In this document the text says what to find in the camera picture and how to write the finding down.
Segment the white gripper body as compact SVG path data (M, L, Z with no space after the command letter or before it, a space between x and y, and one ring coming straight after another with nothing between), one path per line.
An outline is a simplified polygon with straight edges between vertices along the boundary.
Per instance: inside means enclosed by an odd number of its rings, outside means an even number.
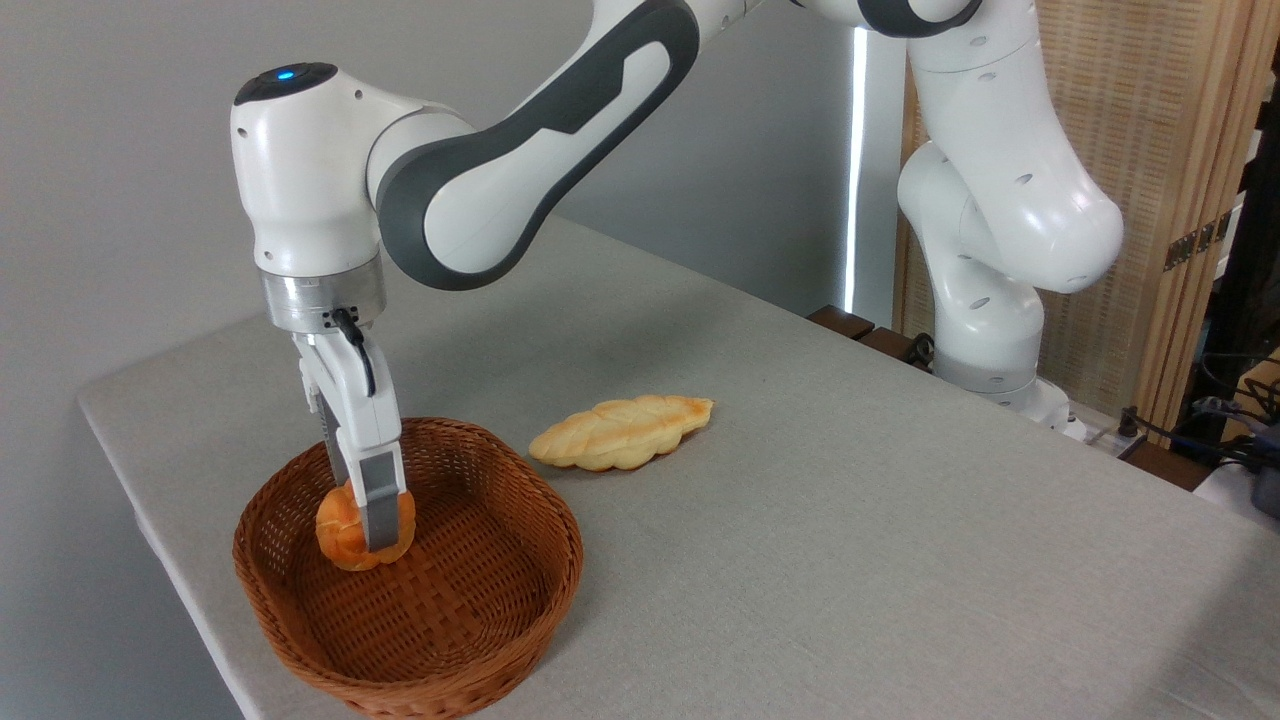
M366 333L292 336L308 392L323 393L340 425L340 448L376 448L401 437L401 413L385 354Z

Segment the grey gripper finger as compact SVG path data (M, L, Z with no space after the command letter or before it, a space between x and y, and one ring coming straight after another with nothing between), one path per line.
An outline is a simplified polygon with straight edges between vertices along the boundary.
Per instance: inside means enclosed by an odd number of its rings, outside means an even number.
M401 443L343 448L342 455L367 551L380 552L396 546L401 541L401 496L406 492Z
M346 456L343 455L340 443L338 441L338 430L340 425L330 405L323 396L323 393L315 392L312 396L312 401L315 405L314 413L317 414L319 420L321 423L324 433L324 445L332 468L334 484L337 487L342 487L349 479L349 471L346 465Z

